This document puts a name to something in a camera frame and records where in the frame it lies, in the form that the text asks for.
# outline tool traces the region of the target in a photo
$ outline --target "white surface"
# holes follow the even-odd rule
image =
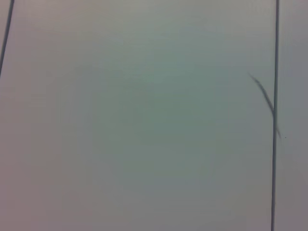
[[[281,5],[277,230],[307,230],[308,2],[282,0]]]
[[[267,230],[268,2],[16,1],[1,230]]]

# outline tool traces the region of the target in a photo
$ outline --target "vertical line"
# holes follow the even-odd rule
[[[275,31],[275,82],[274,82],[274,118],[273,118],[273,155],[272,155],[272,186],[271,186],[271,222],[270,230],[275,230],[276,205],[276,142],[277,142],[277,97],[278,97],[278,58],[279,58],[279,6],[276,0],[276,31]]]
[[[10,25],[11,25],[12,13],[13,13],[13,6],[14,6],[14,0],[11,0],[8,18],[7,18],[7,21],[6,21],[6,28],[5,28],[5,32],[4,32],[3,43],[2,43],[1,56],[0,56],[0,77],[1,77],[1,72],[2,72],[6,43],[8,41],[8,36],[9,36],[9,31],[10,31]]]

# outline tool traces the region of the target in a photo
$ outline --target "black line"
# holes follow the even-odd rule
[[[6,43],[8,41],[8,37],[9,37],[11,19],[12,19],[12,14],[13,14],[13,7],[14,7],[14,0],[11,0],[11,4],[10,4],[10,8],[9,8],[9,13],[8,13],[8,19],[6,21],[6,28],[5,28],[3,43],[2,43],[1,56],[0,56],[0,77],[1,77],[1,72],[2,72],[2,66],[3,66],[3,60],[4,60],[4,53],[5,53]]]
[[[275,231],[275,205],[276,205],[276,142],[277,142],[276,130],[277,130],[277,101],[278,101],[279,6],[280,6],[280,0],[276,0],[273,156],[272,156],[271,221],[270,221],[271,231]]]
[[[272,116],[273,116],[273,119],[274,119],[274,106],[273,106],[273,104],[271,103],[270,98],[269,98],[269,95],[267,94],[265,88],[264,88],[263,85],[260,83],[260,81],[257,80],[252,74],[250,74],[250,73],[248,72],[248,75],[252,78],[252,80],[256,83],[256,85],[257,85],[257,86],[259,87],[259,89],[261,90],[261,92],[262,92],[262,94],[263,94],[263,97],[264,97],[266,103],[268,104],[268,107],[269,107],[270,112],[271,112],[271,114],[272,114]],[[281,139],[281,134],[280,134],[280,130],[279,130],[278,125],[277,125],[277,133],[278,133],[278,135],[279,135],[279,138]]]

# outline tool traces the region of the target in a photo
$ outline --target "white wall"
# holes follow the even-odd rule
[[[308,227],[308,2],[281,1],[277,230]]]
[[[16,1],[1,230],[267,230],[274,8]]]

